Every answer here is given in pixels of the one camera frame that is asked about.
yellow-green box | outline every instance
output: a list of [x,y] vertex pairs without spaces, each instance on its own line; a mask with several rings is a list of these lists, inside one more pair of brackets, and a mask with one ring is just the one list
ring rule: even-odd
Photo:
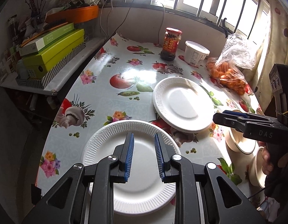
[[72,49],[84,41],[84,30],[77,29],[58,39],[52,45],[36,55],[23,58],[31,78],[41,79]]

hand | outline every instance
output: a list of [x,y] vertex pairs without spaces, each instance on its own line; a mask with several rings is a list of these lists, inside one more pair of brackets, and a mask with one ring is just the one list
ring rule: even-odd
[[266,143],[260,141],[259,146],[263,146],[264,149],[262,150],[262,158],[264,162],[262,163],[262,172],[266,175],[269,175],[270,172],[273,170],[273,164],[270,162],[270,154],[266,148]]

red jar lid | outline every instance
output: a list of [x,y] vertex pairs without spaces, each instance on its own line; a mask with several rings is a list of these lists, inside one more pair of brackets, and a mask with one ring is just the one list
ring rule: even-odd
[[178,34],[178,35],[182,34],[182,31],[174,29],[174,28],[166,28],[166,30],[170,33],[173,33],[173,34]]

windowsill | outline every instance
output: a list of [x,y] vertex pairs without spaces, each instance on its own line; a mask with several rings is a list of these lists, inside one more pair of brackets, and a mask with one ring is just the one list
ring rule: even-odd
[[[131,2],[127,1],[124,3],[122,0],[121,1],[113,0],[113,7],[146,8],[146,9],[152,9],[152,10],[158,10],[158,11],[163,11],[163,9],[164,9],[161,3],[152,3],[151,5],[148,4],[149,0],[135,0],[132,4],[131,4]],[[108,3],[105,5],[105,7],[111,7],[111,4]],[[165,6],[165,11],[167,13],[180,15],[180,16],[198,21],[200,23],[203,23],[207,26],[210,26],[211,28],[214,28],[214,29],[220,31],[221,33],[225,34],[224,29],[222,27],[218,27],[215,23],[209,21],[206,18],[201,18],[201,17],[198,18],[197,16],[195,16],[193,14],[187,13],[185,11],[174,10],[174,9],[168,8],[166,6]]]

window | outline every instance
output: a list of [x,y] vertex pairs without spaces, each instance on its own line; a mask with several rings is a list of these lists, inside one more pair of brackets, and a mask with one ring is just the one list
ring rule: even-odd
[[222,20],[226,18],[225,25],[230,32],[245,35],[255,44],[262,43],[269,23],[269,4],[266,0],[226,0],[226,2],[225,0],[135,0],[134,2],[164,5],[169,9],[207,19],[217,26],[222,26]]

